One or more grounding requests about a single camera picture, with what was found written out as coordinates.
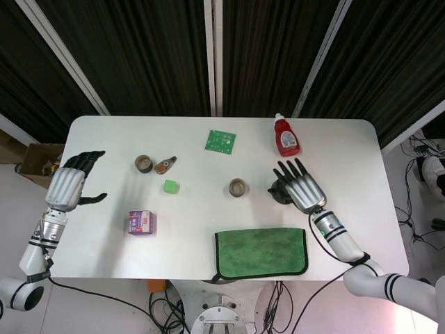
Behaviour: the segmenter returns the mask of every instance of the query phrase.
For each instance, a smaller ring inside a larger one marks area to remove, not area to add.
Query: orange object
[[[150,294],[165,290],[165,280],[147,280],[147,291]]]

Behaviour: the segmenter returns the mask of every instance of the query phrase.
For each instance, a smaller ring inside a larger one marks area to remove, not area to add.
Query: green cloth
[[[300,275],[307,269],[305,230],[269,228],[215,233],[213,281]]]

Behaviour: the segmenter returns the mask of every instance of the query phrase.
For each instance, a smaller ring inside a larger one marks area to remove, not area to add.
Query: small box
[[[156,224],[156,216],[148,211],[130,211],[128,233],[137,234],[153,234]]]

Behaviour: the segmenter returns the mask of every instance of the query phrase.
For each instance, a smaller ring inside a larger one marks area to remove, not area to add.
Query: bottle cap
[[[276,113],[275,114],[275,123],[278,122],[279,120],[283,120],[284,116],[281,113]]]

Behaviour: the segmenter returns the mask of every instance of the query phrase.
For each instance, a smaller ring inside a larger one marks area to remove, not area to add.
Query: black curtain
[[[210,115],[202,0],[37,2],[112,115]]]
[[[224,116],[289,117],[338,0],[223,3]]]
[[[13,0],[0,1],[0,31],[0,113],[38,141],[64,143],[95,109]]]
[[[383,147],[445,98],[444,82],[444,1],[353,1],[300,117],[369,120]]]

